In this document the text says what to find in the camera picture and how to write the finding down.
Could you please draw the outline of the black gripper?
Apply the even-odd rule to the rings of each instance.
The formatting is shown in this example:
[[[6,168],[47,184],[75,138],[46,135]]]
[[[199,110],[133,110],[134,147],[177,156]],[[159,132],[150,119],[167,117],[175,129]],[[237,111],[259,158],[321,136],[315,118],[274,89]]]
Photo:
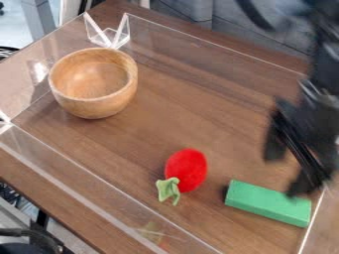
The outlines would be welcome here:
[[[266,162],[281,161],[290,150],[301,169],[286,195],[311,194],[339,170],[335,144],[339,137],[339,94],[306,79],[301,82],[298,103],[278,98],[270,119],[262,158]]]

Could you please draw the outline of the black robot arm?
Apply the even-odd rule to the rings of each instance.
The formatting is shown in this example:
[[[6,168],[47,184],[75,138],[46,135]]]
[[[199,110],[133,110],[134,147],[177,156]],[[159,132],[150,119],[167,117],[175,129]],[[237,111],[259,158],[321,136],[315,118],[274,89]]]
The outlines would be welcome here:
[[[286,195],[294,197],[323,188],[339,172],[339,0],[285,0],[287,15],[274,25],[254,0],[237,0],[258,27],[278,33],[291,19],[309,22],[314,31],[310,72],[299,83],[297,103],[275,100],[265,137],[263,159],[279,161],[291,153],[301,165]]]

